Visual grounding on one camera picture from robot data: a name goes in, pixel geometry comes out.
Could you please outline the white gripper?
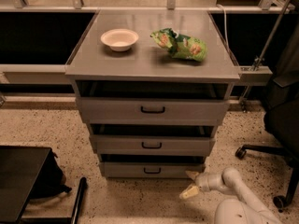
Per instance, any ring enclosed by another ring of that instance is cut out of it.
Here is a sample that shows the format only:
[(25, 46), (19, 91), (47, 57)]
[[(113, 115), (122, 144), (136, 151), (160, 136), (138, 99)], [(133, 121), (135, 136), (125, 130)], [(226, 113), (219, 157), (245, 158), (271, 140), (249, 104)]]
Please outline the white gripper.
[(203, 192), (209, 192), (217, 190), (222, 192), (225, 189), (222, 177), (220, 174), (202, 173), (199, 174), (195, 171), (186, 171), (186, 175), (193, 181), (195, 181), (197, 187), (194, 184), (190, 184), (185, 190), (179, 194), (181, 200), (187, 200), (199, 194), (199, 190)]

